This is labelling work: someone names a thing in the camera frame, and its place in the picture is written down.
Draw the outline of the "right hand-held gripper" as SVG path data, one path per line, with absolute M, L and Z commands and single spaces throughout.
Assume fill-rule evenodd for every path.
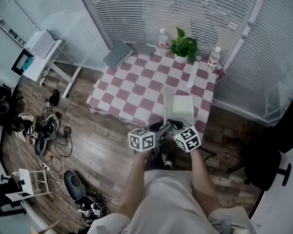
M 172 135 L 177 146 L 183 151 L 188 153 L 201 145 L 201 140 L 195 127 L 188 127 L 190 123 L 185 119 L 169 118 L 167 123 L 171 125 Z

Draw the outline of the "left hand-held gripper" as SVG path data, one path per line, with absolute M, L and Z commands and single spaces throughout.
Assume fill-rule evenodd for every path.
M 171 132 L 171 125 L 164 126 L 164 121 L 159 120 L 150 124 L 148 130 L 149 131 L 137 128 L 129 132 L 129 147 L 137 152 L 144 152 L 153 149 L 155 143 L 159 143 Z

